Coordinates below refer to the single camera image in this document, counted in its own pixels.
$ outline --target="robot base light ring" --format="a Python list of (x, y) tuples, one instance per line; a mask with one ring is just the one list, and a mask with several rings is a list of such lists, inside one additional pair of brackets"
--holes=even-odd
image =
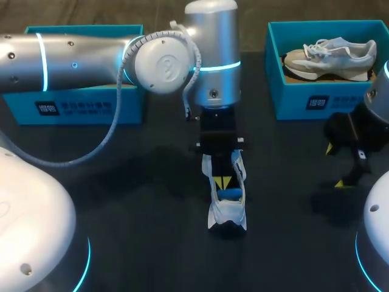
[(47, 91), (48, 86), (48, 78), (47, 78), (47, 60), (46, 60), (46, 50), (44, 48), (43, 39), (40, 33), (36, 34), (36, 37), (38, 38), (39, 42), (39, 48), (41, 49), (41, 56), (42, 56), (42, 67), (43, 67), (43, 89), (42, 91)]
[[(133, 38), (132, 40), (128, 41), (123, 49), (123, 55), (122, 55), (122, 60), (124, 59), (125, 55), (126, 55), (126, 52), (128, 50), (129, 47), (131, 47), (131, 45), (136, 41), (136, 40), (139, 40), (140, 38), (144, 37), (143, 35), (139, 35), (137, 36), (136, 38)], [(123, 70), (124, 72), (124, 75), (125, 77), (127, 78), (127, 80), (131, 83), (131, 84), (134, 84), (134, 82), (128, 77), (128, 74), (126, 72), (126, 70)]]
[(234, 64), (224, 65), (224, 66), (216, 66), (216, 67), (201, 67), (200, 71), (202, 72), (213, 72), (213, 71), (222, 71), (222, 70), (228, 70), (235, 67), (239, 67), (241, 65), (241, 62), (236, 62)]
[(384, 65), (384, 70), (385, 70), (387, 77), (389, 78), (388, 61)]
[(78, 282), (77, 286), (74, 288), (73, 292), (77, 292), (81, 288), (81, 286), (85, 280), (85, 277), (88, 273), (90, 263), (91, 263), (91, 243), (90, 243), (89, 238), (88, 238), (88, 261), (86, 262), (84, 273), (83, 273), (80, 281)]
[(359, 258), (358, 247), (357, 247), (357, 239), (358, 239), (358, 233), (357, 233), (357, 235), (355, 237), (355, 252), (356, 252), (356, 255), (357, 255), (357, 260), (358, 260), (358, 264), (360, 266), (360, 269), (362, 270), (363, 274), (365, 275), (365, 277), (369, 281), (369, 283), (377, 290), (377, 292), (382, 292), (382, 290), (380, 290), (377, 287), (377, 285), (374, 284), (374, 282), (370, 279), (370, 277), (366, 273), (365, 269), (363, 268), (362, 262), (360, 261), (360, 258)]

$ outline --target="shoe box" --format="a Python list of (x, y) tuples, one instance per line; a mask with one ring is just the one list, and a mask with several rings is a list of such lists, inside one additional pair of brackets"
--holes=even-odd
[[(66, 33), (92, 37), (143, 35), (142, 25), (42, 26), (28, 27), (25, 33)], [(19, 125), (110, 125), (116, 107), (116, 85), (93, 88), (3, 94)], [(119, 124), (138, 125), (143, 121), (145, 90), (122, 88)]]
[[(323, 76), (314, 82), (297, 80), (283, 69), (288, 52), (320, 39), (342, 37), (351, 43), (377, 43), (377, 58), (367, 82)], [(389, 60), (389, 30), (380, 20), (293, 21), (269, 23), (265, 43), (265, 70), (278, 120), (327, 119), (334, 112), (348, 113), (362, 101), (385, 62)]]

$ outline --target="black table surface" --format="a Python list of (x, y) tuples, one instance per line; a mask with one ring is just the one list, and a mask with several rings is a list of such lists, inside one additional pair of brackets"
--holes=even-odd
[[(207, 230), (210, 189), (198, 135), (181, 98), (150, 96), (145, 123), (120, 127), (95, 159), (74, 169), (44, 169), (69, 191), (92, 245), (100, 291), (358, 291), (354, 238), (365, 198), (389, 169), (388, 153), (355, 189), (330, 183), (351, 156), (325, 156), (323, 121), (280, 122), (266, 85), (263, 54), (242, 55), (241, 134), (247, 170), (245, 237)], [(42, 159), (63, 161), (92, 150), (107, 127), (18, 127), (0, 105), (2, 129)]]

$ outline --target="shoelace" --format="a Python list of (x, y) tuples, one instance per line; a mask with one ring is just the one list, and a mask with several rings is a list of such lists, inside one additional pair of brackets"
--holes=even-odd
[(325, 47), (322, 47), (320, 44), (327, 40), (318, 40), (316, 44), (310, 44), (307, 46), (304, 44), (304, 53), (308, 59), (311, 59), (312, 56), (318, 55), (319, 57), (324, 55), (330, 55), (331, 53)]

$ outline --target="white shoe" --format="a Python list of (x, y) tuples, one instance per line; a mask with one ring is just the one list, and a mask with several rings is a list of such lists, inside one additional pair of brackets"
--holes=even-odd
[(283, 62), (288, 71), (305, 80), (334, 74), (347, 80), (368, 81), (368, 72), (377, 56), (377, 44), (373, 40), (355, 44), (335, 38), (303, 47), (287, 53)]
[(223, 224), (228, 221), (240, 225), (247, 230), (246, 223), (246, 191), (244, 190), (244, 180), (246, 179), (246, 170), (243, 165), (241, 151), (232, 153), (231, 163), (236, 172), (240, 188), (221, 190), (217, 188), (216, 181), (212, 177), (211, 156), (203, 155), (202, 172), (208, 176), (211, 184), (211, 206), (208, 212), (208, 228), (217, 224)]

